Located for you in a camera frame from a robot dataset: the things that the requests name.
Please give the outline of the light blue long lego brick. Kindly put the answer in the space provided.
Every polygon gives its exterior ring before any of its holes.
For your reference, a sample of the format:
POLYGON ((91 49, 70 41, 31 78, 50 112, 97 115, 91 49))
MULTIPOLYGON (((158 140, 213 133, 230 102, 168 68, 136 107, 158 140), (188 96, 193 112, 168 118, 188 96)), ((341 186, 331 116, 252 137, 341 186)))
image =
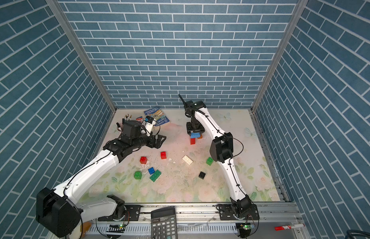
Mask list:
POLYGON ((192 132, 190 135, 191 138, 200 138, 201 134, 199 132, 192 132))

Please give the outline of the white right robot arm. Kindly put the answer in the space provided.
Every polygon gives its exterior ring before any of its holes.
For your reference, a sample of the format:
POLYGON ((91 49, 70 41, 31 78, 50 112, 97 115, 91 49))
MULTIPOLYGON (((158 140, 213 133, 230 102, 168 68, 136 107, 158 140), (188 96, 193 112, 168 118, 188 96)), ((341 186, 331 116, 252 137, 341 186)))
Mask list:
POLYGON ((191 119, 187 122, 188 135, 195 138, 206 132, 211 137, 209 153, 213 161, 222 168, 229 188, 233 215, 239 220, 250 218, 259 221, 257 205, 244 190, 234 165, 233 141, 235 138, 216 123, 203 101, 185 101, 181 95, 179 98, 184 105, 186 117, 191 119))

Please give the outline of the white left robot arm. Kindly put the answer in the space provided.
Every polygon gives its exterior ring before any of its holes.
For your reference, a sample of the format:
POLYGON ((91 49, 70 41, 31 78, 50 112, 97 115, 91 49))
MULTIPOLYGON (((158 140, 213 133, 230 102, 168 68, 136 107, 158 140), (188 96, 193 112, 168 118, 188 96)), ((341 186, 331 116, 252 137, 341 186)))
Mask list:
POLYGON ((80 198, 105 173, 143 146, 160 148, 166 137, 154 134, 156 121, 147 116, 143 122, 129 120, 119 137, 108 141, 102 151, 84 168, 53 189, 45 187, 37 194, 36 221, 59 238, 71 234, 83 223, 101 217, 124 220, 124 200, 115 195, 80 204, 80 198))

